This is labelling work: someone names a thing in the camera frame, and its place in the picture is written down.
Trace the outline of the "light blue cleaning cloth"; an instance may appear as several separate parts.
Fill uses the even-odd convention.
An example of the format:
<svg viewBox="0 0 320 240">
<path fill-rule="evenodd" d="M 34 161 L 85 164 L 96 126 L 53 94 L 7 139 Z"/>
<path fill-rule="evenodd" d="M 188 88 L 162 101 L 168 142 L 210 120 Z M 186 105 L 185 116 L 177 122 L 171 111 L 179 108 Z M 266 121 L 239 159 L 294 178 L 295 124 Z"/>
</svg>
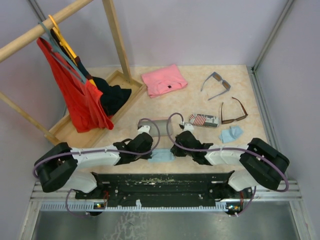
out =
<svg viewBox="0 0 320 240">
<path fill-rule="evenodd" d="M 169 148 L 156 148 L 151 157 L 148 158 L 149 163 L 167 163 L 173 162 L 176 157 Z"/>
</svg>

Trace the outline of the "pink glasses case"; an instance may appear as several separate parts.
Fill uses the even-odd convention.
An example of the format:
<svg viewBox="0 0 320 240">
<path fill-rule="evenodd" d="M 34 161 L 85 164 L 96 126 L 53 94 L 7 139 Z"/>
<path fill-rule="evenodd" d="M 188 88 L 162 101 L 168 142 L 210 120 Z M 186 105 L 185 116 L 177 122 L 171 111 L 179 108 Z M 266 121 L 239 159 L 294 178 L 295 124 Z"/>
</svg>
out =
<svg viewBox="0 0 320 240">
<path fill-rule="evenodd" d="M 156 138 L 166 137 L 168 134 L 171 136 L 173 134 L 173 125 L 171 120 L 167 123 L 167 118 L 158 118 L 150 120 L 140 120 L 137 124 L 137 128 L 146 128 L 148 126 L 149 130 L 148 133 L 151 137 Z"/>
</svg>

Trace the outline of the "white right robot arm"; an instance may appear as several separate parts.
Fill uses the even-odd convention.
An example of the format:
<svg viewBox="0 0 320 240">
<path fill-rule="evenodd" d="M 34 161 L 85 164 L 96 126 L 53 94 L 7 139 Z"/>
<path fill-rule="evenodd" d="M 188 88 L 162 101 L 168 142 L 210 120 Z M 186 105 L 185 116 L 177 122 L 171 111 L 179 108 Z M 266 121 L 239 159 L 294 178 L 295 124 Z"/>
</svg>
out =
<svg viewBox="0 0 320 240">
<path fill-rule="evenodd" d="M 202 143 L 186 130 L 172 142 L 170 151 L 175 157 L 190 156 L 199 165 L 243 167 L 231 173 L 223 185 L 223 192 L 229 198 L 235 198 L 242 190 L 257 185 L 277 192 L 289 189 L 285 176 L 289 159 L 260 138 L 255 137 L 243 146 L 218 146 Z"/>
</svg>

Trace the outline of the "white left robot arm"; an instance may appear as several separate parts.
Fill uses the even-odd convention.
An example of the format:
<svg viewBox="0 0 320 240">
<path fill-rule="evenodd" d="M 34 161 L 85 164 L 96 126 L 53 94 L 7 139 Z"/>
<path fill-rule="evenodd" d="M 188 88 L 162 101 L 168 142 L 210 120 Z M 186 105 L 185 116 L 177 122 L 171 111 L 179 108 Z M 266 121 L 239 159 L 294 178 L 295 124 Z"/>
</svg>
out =
<svg viewBox="0 0 320 240">
<path fill-rule="evenodd" d="M 34 163 L 33 175 L 45 193 L 67 186 L 97 199 L 103 195 L 104 186 L 98 183 L 95 174 L 79 172 L 80 169 L 118 166 L 140 158 L 148 159 L 152 145 L 153 138 L 146 132 L 106 147 L 76 148 L 61 142 Z"/>
</svg>

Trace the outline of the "tortoiseshell brown sunglasses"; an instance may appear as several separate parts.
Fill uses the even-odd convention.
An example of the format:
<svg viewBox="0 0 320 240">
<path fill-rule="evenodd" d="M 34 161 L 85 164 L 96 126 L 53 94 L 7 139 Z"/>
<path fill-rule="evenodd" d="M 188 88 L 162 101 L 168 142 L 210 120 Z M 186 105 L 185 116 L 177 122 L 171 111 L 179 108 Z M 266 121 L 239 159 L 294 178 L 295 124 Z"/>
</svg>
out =
<svg viewBox="0 0 320 240">
<path fill-rule="evenodd" d="M 227 102 L 226 107 L 222 102 L 220 107 L 220 120 L 222 125 L 239 122 L 246 119 L 249 114 L 242 104 L 242 102 L 236 97 L 231 98 L 231 102 Z"/>
</svg>

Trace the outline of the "flag newspaper print glasses case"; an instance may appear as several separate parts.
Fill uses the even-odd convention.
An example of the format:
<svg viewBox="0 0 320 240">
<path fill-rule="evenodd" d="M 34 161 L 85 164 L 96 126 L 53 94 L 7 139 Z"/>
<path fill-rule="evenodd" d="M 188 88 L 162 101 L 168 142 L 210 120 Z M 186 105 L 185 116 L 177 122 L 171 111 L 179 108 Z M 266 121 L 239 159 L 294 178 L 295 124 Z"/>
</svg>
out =
<svg viewBox="0 0 320 240">
<path fill-rule="evenodd" d="M 189 116 L 189 123 L 197 127 L 217 128 L 220 120 L 217 116 L 193 113 Z"/>
</svg>

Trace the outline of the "dark navy garment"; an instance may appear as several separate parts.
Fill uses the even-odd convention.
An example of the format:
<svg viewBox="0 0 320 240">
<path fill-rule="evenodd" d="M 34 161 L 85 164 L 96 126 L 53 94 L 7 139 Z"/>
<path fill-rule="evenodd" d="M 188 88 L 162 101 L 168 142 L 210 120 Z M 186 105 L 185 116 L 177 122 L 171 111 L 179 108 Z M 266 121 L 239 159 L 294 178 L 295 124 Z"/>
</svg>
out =
<svg viewBox="0 0 320 240">
<path fill-rule="evenodd" d="M 101 106 L 108 117 L 113 116 L 128 101 L 132 94 L 130 88 L 121 88 L 119 85 L 109 85 L 106 80 L 100 77 L 91 76 L 82 64 L 80 58 L 74 58 L 64 46 L 60 43 L 58 35 L 54 29 L 50 30 L 51 36 L 58 44 L 63 53 L 77 66 L 79 71 L 86 77 L 91 84 L 95 84 L 97 89 L 102 92 L 100 97 Z"/>
</svg>

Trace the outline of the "folded pink shirt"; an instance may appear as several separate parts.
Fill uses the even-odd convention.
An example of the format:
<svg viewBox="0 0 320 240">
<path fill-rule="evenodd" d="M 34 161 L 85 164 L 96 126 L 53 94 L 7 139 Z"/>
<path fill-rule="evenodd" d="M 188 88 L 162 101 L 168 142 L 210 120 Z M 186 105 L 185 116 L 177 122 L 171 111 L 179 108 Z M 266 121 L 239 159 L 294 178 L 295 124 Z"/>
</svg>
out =
<svg viewBox="0 0 320 240">
<path fill-rule="evenodd" d="M 141 75 L 150 98 L 181 90 L 188 85 L 176 64 L 172 64 Z"/>
</svg>

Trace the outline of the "red hanging shirt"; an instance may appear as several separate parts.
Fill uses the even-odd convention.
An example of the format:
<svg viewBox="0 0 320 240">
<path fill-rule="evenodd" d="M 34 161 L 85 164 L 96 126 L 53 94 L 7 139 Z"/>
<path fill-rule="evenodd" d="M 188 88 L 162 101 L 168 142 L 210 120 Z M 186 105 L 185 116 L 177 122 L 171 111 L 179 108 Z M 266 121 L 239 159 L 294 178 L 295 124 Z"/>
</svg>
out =
<svg viewBox="0 0 320 240">
<path fill-rule="evenodd" d="M 70 73 L 59 61 L 70 67 L 68 63 L 59 53 L 52 51 L 48 41 L 39 37 L 36 43 L 50 65 L 77 132 L 85 133 L 95 128 L 112 130 L 114 124 L 105 114 L 100 102 L 102 92 L 90 82 L 83 84 Z"/>
</svg>

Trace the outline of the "yellow hanger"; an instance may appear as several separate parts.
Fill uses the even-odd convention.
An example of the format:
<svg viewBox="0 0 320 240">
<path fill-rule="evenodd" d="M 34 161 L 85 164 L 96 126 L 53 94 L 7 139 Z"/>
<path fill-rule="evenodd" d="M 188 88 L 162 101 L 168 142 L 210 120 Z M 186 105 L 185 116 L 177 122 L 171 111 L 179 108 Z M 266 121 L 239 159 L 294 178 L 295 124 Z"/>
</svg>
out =
<svg viewBox="0 0 320 240">
<path fill-rule="evenodd" d="M 73 49 L 70 47 L 68 42 L 63 37 L 55 19 L 50 14 L 48 15 L 48 17 L 53 23 L 53 28 L 50 30 L 50 34 L 54 38 L 62 52 L 67 56 L 68 59 L 70 59 L 70 61 L 73 62 L 73 64 L 70 63 L 70 65 L 73 67 L 73 69 L 75 69 L 78 72 L 78 75 L 81 77 L 83 83 L 89 81 L 93 86 L 96 87 L 93 77 L 86 71 L 80 58 L 76 55 L 76 53 L 73 51 Z"/>
</svg>

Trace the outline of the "grey blue hanger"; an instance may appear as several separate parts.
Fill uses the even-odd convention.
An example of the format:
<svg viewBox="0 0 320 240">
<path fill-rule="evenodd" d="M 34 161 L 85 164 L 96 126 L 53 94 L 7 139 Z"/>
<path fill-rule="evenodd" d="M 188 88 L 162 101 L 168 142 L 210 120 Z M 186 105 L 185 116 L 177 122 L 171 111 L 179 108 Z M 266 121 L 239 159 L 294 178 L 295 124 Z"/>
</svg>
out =
<svg viewBox="0 0 320 240">
<path fill-rule="evenodd" d="M 64 52 L 61 50 L 59 45 L 56 43 L 55 39 L 52 37 L 51 32 L 46 28 L 46 26 L 43 24 L 43 22 L 38 22 L 39 25 L 44 29 L 45 33 L 48 37 L 43 37 L 44 40 L 48 41 L 52 47 L 52 51 L 54 53 L 59 53 L 59 55 L 68 63 L 68 66 L 66 66 L 61 61 L 58 61 L 61 63 L 70 73 L 72 73 L 77 79 L 79 79 L 83 84 L 87 82 L 87 78 L 81 73 L 81 71 L 78 69 L 78 67 L 75 65 L 75 63 L 69 59 Z"/>
</svg>

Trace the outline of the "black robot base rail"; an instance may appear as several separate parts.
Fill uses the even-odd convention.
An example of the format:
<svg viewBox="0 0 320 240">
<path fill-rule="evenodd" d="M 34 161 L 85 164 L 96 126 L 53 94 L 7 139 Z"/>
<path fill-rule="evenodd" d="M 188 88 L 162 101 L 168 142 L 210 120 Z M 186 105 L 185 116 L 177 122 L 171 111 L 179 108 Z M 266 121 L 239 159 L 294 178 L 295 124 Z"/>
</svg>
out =
<svg viewBox="0 0 320 240">
<path fill-rule="evenodd" d="M 218 211 L 240 213 L 253 189 L 234 190 L 231 173 L 98 174 L 91 193 L 76 190 L 77 200 L 97 200 L 98 211 Z"/>
</svg>

